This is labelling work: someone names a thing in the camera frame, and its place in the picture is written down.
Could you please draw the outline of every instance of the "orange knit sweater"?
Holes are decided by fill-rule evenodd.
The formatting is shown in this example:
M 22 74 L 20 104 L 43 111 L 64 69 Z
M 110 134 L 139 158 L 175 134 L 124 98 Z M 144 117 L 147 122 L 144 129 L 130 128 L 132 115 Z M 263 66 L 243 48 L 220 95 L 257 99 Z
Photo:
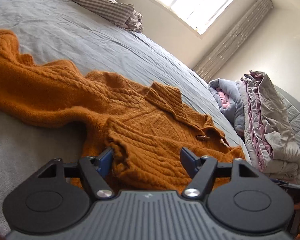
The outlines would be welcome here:
M 101 71 L 84 77 L 68 60 L 36 65 L 31 55 L 19 54 L 18 39 L 9 30 L 0 30 L 0 109 L 42 127 L 84 122 L 82 155 L 112 146 L 113 177 L 130 187 L 181 191 L 191 180 L 179 160 L 181 147 L 220 162 L 244 158 L 240 147 L 220 141 L 226 141 L 224 133 L 209 115 L 182 103 L 177 88 L 157 82 L 148 88 Z M 197 135 L 210 139 L 200 141 Z

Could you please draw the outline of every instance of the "ribbed grey surface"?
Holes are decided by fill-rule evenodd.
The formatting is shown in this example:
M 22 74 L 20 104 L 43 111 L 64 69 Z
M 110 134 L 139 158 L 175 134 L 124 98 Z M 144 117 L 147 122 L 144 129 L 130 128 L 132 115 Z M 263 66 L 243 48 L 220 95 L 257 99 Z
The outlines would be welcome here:
M 181 199 L 174 191 L 124 191 L 118 198 L 97 202 L 75 227 L 50 236 L 13 231 L 8 240 L 286 240 L 285 233 L 243 236 L 216 224 L 197 201 Z

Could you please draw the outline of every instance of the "grey blanket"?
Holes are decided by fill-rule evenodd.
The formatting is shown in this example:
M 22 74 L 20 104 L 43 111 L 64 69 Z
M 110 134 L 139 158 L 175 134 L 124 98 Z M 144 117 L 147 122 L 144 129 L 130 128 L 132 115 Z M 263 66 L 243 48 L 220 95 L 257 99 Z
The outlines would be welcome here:
M 229 96 L 230 105 L 224 108 L 220 95 L 217 91 L 221 88 L 224 93 Z M 220 112 L 229 120 L 229 122 L 234 126 L 235 131 L 239 136 L 244 135 L 244 114 L 243 114 L 243 102 L 238 91 L 237 85 L 234 81 L 226 79 L 215 79 L 212 80 L 208 89 L 215 98 L 220 108 Z
M 271 177 L 300 182 L 300 149 L 287 109 L 266 73 L 250 71 L 242 81 L 248 98 L 251 142 L 258 168 Z

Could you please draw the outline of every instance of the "striped pillowcase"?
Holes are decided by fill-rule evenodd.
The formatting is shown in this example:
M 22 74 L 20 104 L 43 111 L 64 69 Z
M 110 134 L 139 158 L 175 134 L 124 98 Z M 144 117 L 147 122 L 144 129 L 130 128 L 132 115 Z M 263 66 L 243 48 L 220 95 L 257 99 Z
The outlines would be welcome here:
M 72 0 L 82 7 L 100 15 L 109 22 L 122 27 L 134 12 L 132 4 L 118 3 L 115 0 Z

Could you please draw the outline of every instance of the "bedding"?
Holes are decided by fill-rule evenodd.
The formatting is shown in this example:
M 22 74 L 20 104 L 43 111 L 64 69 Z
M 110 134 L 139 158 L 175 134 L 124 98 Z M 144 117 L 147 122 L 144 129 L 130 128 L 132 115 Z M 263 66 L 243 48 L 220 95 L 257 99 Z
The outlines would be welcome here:
M 234 81 L 218 78 L 210 81 L 208 85 L 209 91 L 217 101 L 220 112 L 234 126 L 239 136 L 244 135 L 244 113 L 243 102 Z M 223 106 L 222 97 L 228 96 L 226 107 Z
M 237 82 L 244 102 L 245 143 L 254 167 L 300 184 L 300 149 L 287 110 L 269 77 L 250 71 Z
M 128 31 L 141 33 L 142 15 L 133 4 L 118 3 L 115 0 L 72 0 L 84 8 L 102 16 L 109 22 Z
M 12 30 L 20 40 L 20 52 L 33 55 L 36 64 L 68 59 L 83 75 L 91 70 L 109 71 L 145 86 L 156 81 L 178 87 L 182 101 L 211 115 L 229 144 L 240 145 L 250 161 L 207 84 L 143 34 L 122 30 L 71 0 L 0 0 L 0 28 Z M 4 197 L 50 159 L 76 161 L 84 140 L 81 123 L 40 128 L 0 111 L 1 233 L 9 231 L 1 211 Z

